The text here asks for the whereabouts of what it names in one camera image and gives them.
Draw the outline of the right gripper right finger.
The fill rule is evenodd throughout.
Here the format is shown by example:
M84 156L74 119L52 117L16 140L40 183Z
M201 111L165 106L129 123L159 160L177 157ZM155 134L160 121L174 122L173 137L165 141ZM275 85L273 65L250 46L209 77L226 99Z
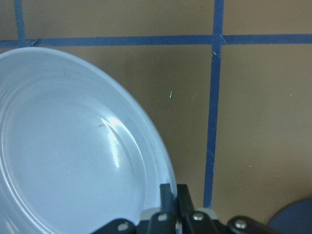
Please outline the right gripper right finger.
M219 233L215 225L216 213L204 207L195 209L186 184L177 184L177 203L183 234Z

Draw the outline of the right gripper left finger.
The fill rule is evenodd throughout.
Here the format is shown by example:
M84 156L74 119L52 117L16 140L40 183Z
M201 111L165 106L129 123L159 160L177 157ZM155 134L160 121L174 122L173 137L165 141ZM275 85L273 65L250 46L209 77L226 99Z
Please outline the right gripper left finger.
M170 184L160 185L160 207L144 210L140 215L141 234L175 234L176 203Z

